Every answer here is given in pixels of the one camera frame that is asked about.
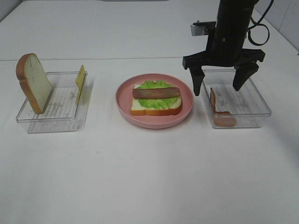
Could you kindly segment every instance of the clear plastic container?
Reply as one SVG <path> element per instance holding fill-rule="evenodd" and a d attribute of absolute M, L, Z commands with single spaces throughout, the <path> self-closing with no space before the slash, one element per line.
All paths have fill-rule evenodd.
<path fill-rule="evenodd" d="M 239 91 L 233 88 L 234 69 L 204 70 L 200 94 L 214 128 L 262 127 L 271 116 L 260 92 L 249 78 Z M 211 100 L 215 93 L 215 105 Z"/>
<path fill-rule="evenodd" d="M 87 87 L 86 72 L 77 105 L 77 74 L 77 71 L 48 72 L 47 77 L 53 88 L 44 112 L 34 113 L 25 99 L 16 116 L 16 122 L 21 123 L 27 133 L 69 132 L 81 128 L 85 123 L 91 90 Z"/>

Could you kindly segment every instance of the white table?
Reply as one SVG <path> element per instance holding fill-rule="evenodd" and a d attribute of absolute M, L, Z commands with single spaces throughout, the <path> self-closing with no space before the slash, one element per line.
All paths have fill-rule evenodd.
<path fill-rule="evenodd" d="M 213 129 L 200 98 L 177 126 L 127 122 L 117 87 L 148 72 L 192 85 L 181 58 L 49 60 L 93 83 L 85 127 L 27 134 L 15 116 L 24 95 L 16 61 L 0 62 L 0 223 L 297 224 L 298 60 L 269 56 L 253 76 L 273 115 L 258 129 Z"/>
<path fill-rule="evenodd" d="M 0 60 L 18 60 L 30 52 L 41 59 L 191 55 L 205 49 L 207 36 L 191 36 L 190 25 L 215 21 L 218 6 L 219 0 L 25 1 L 0 23 Z M 253 16 L 260 18 L 256 11 Z M 267 54 L 297 54 L 268 27 L 273 44 L 263 46 Z M 252 35 L 263 42 L 267 33 L 256 28 Z M 244 47 L 253 48 L 247 41 Z"/>

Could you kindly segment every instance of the toy bread slice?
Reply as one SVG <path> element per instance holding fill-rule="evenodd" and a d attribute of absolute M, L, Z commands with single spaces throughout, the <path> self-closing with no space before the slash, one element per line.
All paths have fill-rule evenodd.
<path fill-rule="evenodd" d="M 52 89 L 46 72 L 33 53 L 23 55 L 15 69 L 20 86 L 35 113 L 42 113 Z"/>
<path fill-rule="evenodd" d="M 155 109 L 153 107 L 147 108 L 140 105 L 139 99 L 133 98 L 131 106 L 131 115 L 151 115 L 151 116 L 167 116 L 179 114 L 182 110 L 182 98 L 177 97 L 176 102 L 174 102 L 170 107 L 165 109 Z"/>
<path fill-rule="evenodd" d="M 214 110 L 214 123 L 220 127 L 234 127 L 237 123 L 234 117 L 217 117 L 217 115 L 232 115 L 229 111 L 216 111 L 216 95 L 212 88 L 210 88 L 210 96 L 212 108 Z"/>

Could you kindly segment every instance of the yellow cheese slice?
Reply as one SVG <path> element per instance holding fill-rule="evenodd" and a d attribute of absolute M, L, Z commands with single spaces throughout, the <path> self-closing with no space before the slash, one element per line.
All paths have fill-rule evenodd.
<path fill-rule="evenodd" d="M 77 95 L 77 99 L 76 99 L 77 105 L 79 103 L 79 98 L 80 98 L 80 95 L 81 95 L 81 90 L 82 90 L 82 87 L 83 87 L 85 74 L 86 73 L 85 73 L 84 65 L 81 65 L 81 68 L 80 68 L 79 73 L 78 73 L 77 78 L 76 78 L 76 84 L 78 86 L 78 95 Z"/>

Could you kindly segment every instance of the black cable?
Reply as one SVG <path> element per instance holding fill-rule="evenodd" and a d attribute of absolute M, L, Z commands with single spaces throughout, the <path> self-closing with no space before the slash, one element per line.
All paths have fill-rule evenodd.
<path fill-rule="evenodd" d="M 266 42 L 268 42 L 268 40 L 270 38 L 270 31 L 269 31 L 268 27 L 265 24 L 262 24 L 261 21 L 263 20 L 263 18 L 266 16 L 266 14 L 268 13 L 268 11 L 270 10 L 271 6 L 273 5 L 273 2 L 274 2 L 274 0 L 271 0 L 269 6 L 267 7 L 267 9 L 265 10 L 265 12 L 263 13 L 262 17 L 257 22 L 254 21 L 253 18 L 251 18 L 251 22 L 253 23 L 253 25 L 248 28 L 247 32 L 248 32 L 248 40 L 253 45 L 262 46 L 262 45 L 266 44 Z M 254 27 L 257 27 L 257 26 L 266 27 L 266 29 L 268 31 L 268 37 L 267 37 L 267 40 L 264 43 L 256 43 L 251 38 L 251 31 L 250 30 L 253 29 Z"/>

